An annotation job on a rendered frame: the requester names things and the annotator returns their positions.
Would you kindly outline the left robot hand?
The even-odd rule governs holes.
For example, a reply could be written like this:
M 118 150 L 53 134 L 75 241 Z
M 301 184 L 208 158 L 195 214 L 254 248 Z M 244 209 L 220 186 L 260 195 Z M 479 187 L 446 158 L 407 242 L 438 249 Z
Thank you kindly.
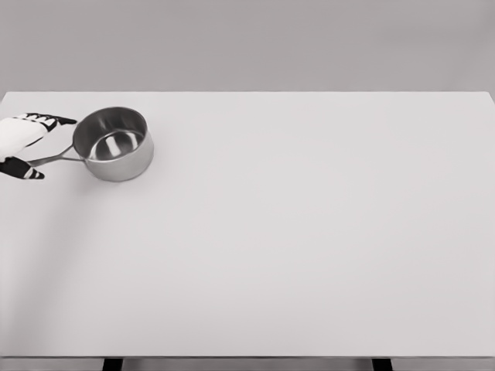
M 24 113 L 0 120 L 0 173 L 21 180 L 42 180 L 45 175 L 16 155 L 41 141 L 54 129 L 77 120 L 52 114 Z

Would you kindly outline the steel saucepan with handle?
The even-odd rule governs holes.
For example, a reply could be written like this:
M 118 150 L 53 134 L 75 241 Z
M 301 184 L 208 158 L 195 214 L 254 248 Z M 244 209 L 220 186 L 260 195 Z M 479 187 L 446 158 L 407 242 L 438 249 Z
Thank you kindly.
M 125 182 L 139 177 L 151 164 L 154 143 L 144 116 L 128 107 L 106 107 L 80 120 L 71 145 L 57 155 L 28 161 L 32 167 L 70 158 L 81 162 L 97 179 Z

